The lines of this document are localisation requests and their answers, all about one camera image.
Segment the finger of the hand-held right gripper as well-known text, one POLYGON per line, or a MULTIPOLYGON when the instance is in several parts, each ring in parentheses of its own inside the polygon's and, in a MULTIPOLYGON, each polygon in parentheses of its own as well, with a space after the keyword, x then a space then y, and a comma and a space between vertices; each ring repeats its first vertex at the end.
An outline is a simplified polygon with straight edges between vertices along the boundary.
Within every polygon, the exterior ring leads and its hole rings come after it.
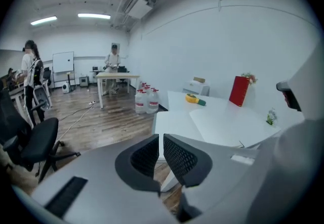
POLYGON ((305 119, 324 119, 324 41, 320 41, 300 69, 276 89, 289 108, 305 119))

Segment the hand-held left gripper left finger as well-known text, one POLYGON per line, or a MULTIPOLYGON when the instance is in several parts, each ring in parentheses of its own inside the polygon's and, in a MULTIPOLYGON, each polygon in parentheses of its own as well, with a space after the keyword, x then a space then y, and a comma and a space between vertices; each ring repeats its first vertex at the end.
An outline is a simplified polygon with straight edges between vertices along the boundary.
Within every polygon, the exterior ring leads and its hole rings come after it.
POLYGON ((90 150, 42 181, 32 198, 46 209, 67 209, 68 224, 178 224, 154 180, 159 136, 132 138, 90 150))

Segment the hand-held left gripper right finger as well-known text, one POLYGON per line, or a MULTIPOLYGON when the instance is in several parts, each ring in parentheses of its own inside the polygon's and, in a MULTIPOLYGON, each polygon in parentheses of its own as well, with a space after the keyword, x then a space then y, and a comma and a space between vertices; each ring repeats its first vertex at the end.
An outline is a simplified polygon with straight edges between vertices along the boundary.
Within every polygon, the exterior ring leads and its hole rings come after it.
POLYGON ((177 219, 186 222, 221 201, 254 163, 258 151, 165 134, 164 158, 182 186, 177 219))

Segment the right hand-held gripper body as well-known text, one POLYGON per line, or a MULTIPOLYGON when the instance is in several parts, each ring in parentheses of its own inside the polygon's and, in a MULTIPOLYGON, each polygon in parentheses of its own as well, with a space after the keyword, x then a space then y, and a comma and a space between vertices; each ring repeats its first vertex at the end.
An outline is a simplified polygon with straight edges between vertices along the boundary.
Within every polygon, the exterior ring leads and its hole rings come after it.
POLYGON ((305 120, 278 138, 248 224, 279 224, 307 193, 324 156, 324 118, 305 120))

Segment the small blue flower arrangement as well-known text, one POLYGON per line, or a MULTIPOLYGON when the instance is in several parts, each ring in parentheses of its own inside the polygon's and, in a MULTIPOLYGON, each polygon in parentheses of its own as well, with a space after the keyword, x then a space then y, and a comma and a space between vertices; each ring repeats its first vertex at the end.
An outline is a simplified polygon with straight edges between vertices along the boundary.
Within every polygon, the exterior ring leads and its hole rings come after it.
POLYGON ((267 118, 266 118, 266 122, 268 124, 270 124, 270 125, 275 125, 276 124, 276 121, 277 121, 276 111, 275 111, 274 108, 271 108, 268 111, 267 118))

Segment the pink white flower bouquet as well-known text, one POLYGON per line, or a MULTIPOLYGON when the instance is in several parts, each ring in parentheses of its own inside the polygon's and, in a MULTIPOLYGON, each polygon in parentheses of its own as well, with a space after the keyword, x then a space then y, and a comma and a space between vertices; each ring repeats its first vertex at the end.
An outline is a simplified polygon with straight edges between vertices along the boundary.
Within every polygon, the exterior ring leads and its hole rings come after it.
POLYGON ((241 77, 248 78, 249 79, 249 85, 253 85, 258 81, 256 76, 254 74, 250 73, 250 72, 242 73, 241 77))

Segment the black office chair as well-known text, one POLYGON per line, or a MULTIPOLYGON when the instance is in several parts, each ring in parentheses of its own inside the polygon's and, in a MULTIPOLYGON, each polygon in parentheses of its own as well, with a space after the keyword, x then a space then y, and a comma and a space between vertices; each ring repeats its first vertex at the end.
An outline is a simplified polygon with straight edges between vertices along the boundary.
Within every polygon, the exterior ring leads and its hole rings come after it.
POLYGON ((10 160, 31 172, 33 166, 44 162, 43 169, 36 173, 38 182, 42 182, 49 168, 57 171, 56 162, 80 156, 79 152, 57 155, 62 141, 56 140, 59 120, 55 117, 44 120, 31 127, 16 110, 9 92, 0 91, 0 145, 10 160))

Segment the red book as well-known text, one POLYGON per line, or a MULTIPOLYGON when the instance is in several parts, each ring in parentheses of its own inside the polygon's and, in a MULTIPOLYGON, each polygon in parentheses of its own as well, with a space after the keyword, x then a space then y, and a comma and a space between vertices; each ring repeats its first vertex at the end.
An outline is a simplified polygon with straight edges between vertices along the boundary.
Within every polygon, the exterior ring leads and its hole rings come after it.
POLYGON ((229 101, 241 107, 244 103, 250 79, 244 76, 236 76, 233 82, 229 101))

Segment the white mesh office chair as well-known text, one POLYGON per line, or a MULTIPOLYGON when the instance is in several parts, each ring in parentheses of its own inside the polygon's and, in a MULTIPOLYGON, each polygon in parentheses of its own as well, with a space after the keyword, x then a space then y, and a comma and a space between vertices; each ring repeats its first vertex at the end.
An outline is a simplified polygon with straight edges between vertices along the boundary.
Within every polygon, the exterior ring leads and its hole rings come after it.
POLYGON ((52 108, 53 105, 46 82, 34 87, 32 105, 32 110, 42 109, 43 111, 48 111, 52 108))

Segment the whiteboard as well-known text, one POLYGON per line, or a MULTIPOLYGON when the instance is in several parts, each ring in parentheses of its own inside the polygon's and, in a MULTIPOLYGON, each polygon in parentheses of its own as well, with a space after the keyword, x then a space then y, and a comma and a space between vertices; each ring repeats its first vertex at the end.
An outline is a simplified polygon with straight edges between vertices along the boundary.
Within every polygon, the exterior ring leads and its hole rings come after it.
POLYGON ((74 70, 74 52, 55 53, 52 56, 52 78, 56 87, 63 81, 72 81, 76 85, 74 70))

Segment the ceiling light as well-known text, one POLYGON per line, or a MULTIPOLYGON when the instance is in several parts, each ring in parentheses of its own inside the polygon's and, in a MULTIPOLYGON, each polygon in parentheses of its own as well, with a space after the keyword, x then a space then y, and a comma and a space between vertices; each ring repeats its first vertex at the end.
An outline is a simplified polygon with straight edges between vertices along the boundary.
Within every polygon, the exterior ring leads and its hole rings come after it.
POLYGON ((77 15, 79 18, 96 18, 96 19, 104 19, 104 20, 110 20, 110 15, 105 14, 93 14, 93 13, 79 13, 77 15))
POLYGON ((52 16, 52 17, 47 17, 47 18, 43 18, 43 19, 39 19, 39 20, 33 21, 30 24, 32 26, 36 26, 36 25, 39 25, 39 24, 43 24, 43 23, 47 23, 47 22, 52 22, 52 21, 56 21, 56 20, 57 20, 57 17, 56 16, 52 16))

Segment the ceiling air conditioner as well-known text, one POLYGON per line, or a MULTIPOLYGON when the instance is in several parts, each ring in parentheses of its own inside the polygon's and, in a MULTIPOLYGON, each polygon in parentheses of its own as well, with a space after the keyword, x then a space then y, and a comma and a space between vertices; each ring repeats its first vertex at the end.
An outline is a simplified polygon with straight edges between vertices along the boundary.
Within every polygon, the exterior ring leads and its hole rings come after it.
POLYGON ((146 0, 136 0, 130 8, 128 15, 135 19, 142 19, 147 13, 152 10, 153 6, 146 0))

